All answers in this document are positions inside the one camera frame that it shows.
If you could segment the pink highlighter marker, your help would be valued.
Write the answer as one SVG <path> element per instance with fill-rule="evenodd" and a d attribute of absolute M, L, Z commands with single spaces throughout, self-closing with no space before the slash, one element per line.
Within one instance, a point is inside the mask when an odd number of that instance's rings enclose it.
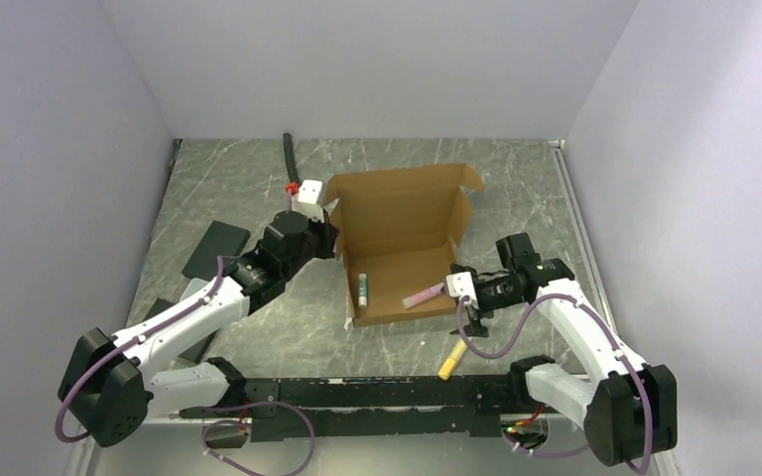
<path fill-rule="evenodd" d="M 445 292 L 445 285 L 443 283 L 438 283 L 418 293 L 415 293 L 414 295 L 403 298 L 402 305 L 405 309 L 410 309 L 417 305 L 425 303 L 433 298 L 437 298 L 438 296 L 442 295 L 444 292 Z"/>

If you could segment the yellow highlighter marker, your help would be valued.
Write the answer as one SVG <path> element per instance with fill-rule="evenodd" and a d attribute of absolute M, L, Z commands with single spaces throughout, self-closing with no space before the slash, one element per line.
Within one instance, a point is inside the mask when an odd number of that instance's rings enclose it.
<path fill-rule="evenodd" d="M 465 341 L 458 339 L 451 352 L 445 358 L 443 364 L 438 370 L 438 377 L 441 380 L 447 381 L 452 376 L 454 370 L 458 366 L 467 349 L 468 347 Z"/>

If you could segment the brown cardboard box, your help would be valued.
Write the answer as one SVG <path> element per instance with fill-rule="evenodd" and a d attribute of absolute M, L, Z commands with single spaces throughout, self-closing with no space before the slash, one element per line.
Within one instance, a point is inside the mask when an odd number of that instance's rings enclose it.
<path fill-rule="evenodd" d="M 455 302 L 438 296 L 410 309 L 402 299 L 442 283 L 457 260 L 473 213 L 469 191 L 481 175 L 463 163 L 340 174 L 325 187 L 338 229 L 336 254 L 347 285 L 353 327 L 452 314 Z M 368 306 L 358 306 L 357 275 L 368 276 Z"/>

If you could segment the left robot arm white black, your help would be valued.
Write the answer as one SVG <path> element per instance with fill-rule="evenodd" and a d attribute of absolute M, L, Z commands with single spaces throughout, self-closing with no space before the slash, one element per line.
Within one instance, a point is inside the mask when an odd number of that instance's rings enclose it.
<path fill-rule="evenodd" d="M 204 290 L 111 335 L 98 328 L 84 333 L 58 390 L 57 439 L 74 443 L 92 437 L 108 447 L 156 415 L 192 409 L 237 414 L 247 400 L 247 380 L 230 362 L 210 358 L 174 371 L 169 363 L 278 298 L 309 261 L 333 258 L 337 236 L 321 207 L 281 211 L 252 250 L 218 257 Z"/>

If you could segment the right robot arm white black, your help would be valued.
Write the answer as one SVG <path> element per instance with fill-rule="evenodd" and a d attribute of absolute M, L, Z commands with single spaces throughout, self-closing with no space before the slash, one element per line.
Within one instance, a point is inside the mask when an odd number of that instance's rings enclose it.
<path fill-rule="evenodd" d="M 528 234 L 497 241 L 502 265 L 478 273 L 450 265 L 444 291 L 455 302 L 457 332 L 474 355 L 497 360 L 514 347 L 534 312 L 560 334 L 582 366 L 578 378 L 547 356 L 512 364 L 507 398 L 529 412 L 538 404 L 555 410 L 581 428 L 585 447 L 606 466 L 624 464 L 646 474 L 656 453 L 678 443 L 677 380 L 665 365 L 651 365 L 607 324 L 584 295 L 570 267 L 544 259 Z M 471 332 L 480 318 L 517 304 L 525 306 L 508 342 L 496 351 L 475 345 Z"/>

